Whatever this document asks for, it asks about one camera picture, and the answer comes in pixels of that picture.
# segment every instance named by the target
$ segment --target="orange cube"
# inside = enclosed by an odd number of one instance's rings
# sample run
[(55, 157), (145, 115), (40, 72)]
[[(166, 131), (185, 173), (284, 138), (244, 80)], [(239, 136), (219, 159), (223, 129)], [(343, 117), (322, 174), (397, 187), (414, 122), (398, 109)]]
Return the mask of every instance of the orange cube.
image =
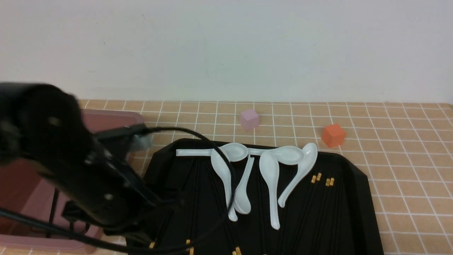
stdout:
[(321, 136), (321, 139), (329, 148), (342, 145), (344, 138), (346, 138), (346, 132), (338, 124), (326, 126)]

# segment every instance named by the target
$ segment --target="white ceramic spoon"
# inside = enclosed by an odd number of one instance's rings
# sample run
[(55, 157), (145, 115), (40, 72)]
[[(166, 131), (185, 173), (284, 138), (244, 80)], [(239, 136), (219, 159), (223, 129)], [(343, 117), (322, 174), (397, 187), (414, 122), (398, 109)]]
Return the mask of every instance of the white ceramic spoon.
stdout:
[[(223, 188), (225, 189), (226, 206), (228, 207), (228, 205), (230, 204), (230, 198), (231, 198), (230, 169), (228, 169), (228, 166), (225, 163), (225, 161), (223, 161), (222, 157), (215, 150), (212, 150), (212, 153), (211, 153), (211, 164), (212, 164), (212, 167), (214, 168), (214, 171), (216, 172), (216, 174), (220, 177), (220, 179), (223, 182)], [(237, 221), (236, 211), (234, 211), (233, 206), (228, 211), (228, 218), (231, 221)]]
[[(228, 156), (231, 162), (241, 161), (248, 155), (248, 150), (245, 145), (231, 142), (227, 143), (223, 146), (220, 146), (222, 151)], [(183, 157), (183, 156), (211, 156), (213, 149), (177, 149), (176, 156)]]
[(254, 157), (250, 157), (247, 160), (246, 168), (242, 174), (241, 182), (236, 187), (236, 196), (234, 199), (234, 208), (240, 214), (249, 214), (251, 211), (251, 205), (249, 197), (247, 196), (247, 183), (249, 182), (250, 173), (252, 172)]
[(279, 163), (270, 151), (263, 152), (260, 157), (260, 172), (269, 189), (270, 225), (280, 229), (279, 211), (277, 207), (277, 185), (279, 182)]
[(277, 158), (278, 162), (285, 165), (297, 165), (303, 158), (304, 152), (296, 146), (283, 146), (275, 149), (253, 149), (248, 148), (250, 155), (260, 156), (263, 152), (272, 152)]
[(318, 147), (312, 142), (305, 145), (302, 151), (304, 152), (304, 158), (297, 164), (297, 173), (279, 197), (279, 205), (282, 208), (285, 206), (286, 200), (291, 192), (293, 192), (297, 184), (310, 172), (318, 158)]

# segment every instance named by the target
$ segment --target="white wall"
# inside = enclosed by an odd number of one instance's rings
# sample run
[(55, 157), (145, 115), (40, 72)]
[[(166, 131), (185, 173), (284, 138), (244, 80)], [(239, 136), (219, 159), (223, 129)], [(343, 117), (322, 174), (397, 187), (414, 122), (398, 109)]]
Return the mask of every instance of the white wall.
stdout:
[(0, 80), (81, 98), (453, 103), (453, 1), (2, 0)]

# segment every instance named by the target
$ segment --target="tiled table surface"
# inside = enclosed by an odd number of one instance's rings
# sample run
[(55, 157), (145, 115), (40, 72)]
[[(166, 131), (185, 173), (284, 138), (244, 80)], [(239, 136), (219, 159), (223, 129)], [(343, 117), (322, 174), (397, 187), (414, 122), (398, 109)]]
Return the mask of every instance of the tiled table surface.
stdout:
[[(277, 147), (314, 142), (320, 151), (342, 154), (368, 175), (386, 254), (453, 254), (453, 109), (449, 104), (80, 100), (80, 105), (138, 112), (150, 127), (176, 125), (216, 141)], [(250, 108), (260, 115), (260, 126), (246, 132), (238, 113)], [(327, 148), (320, 139), (323, 127), (332, 123), (347, 133), (341, 147)], [(192, 136), (155, 134), (153, 147), (136, 154), (134, 168), (143, 174), (155, 151), (183, 137)], [(124, 244), (119, 237), (104, 239)], [(25, 253), (30, 251), (3, 249), (0, 255)]]

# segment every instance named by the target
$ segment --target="black tray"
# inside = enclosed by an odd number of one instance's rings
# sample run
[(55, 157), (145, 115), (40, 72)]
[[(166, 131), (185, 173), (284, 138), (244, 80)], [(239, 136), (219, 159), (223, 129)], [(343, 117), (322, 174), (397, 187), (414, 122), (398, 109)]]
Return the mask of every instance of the black tray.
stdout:
[[(216, 142), (218, 146), (225, 142)], [(251, 148), (272, 147), (246, 145)], [(185, 207), (167, 211), (158, 220), (155, 247), (185, 244), (205, 233), (226, 210), (223, 183), (211, 166), (210, 157), (176, 157), (176, 149), (210, 148), (195, 139), (180, 139), (156, 152), (144, 180), (153, 185), (183, 190)], [(269, 194), (259, 173), (259, 156), (247, 185), (252, 210), (237, 214), (237, 222), (223, 227), (196, 255), (231, 255), (239, 247), (244, 255), (292, 254), (383, 254), (381, 239), (365, 174), (343, 156), (320, 152), (311, 172), (297, 185), (285, 208), (279, 208), (280, 230), (270, 226)], [(237, 185), (246, 159), (233, 162)], [(280, 164), (278, 195), (291, 181), (296, 166)], [(321, 180), (313, 184), (313, 175)], [(333, 186), (326, 179), (334, 177)]]

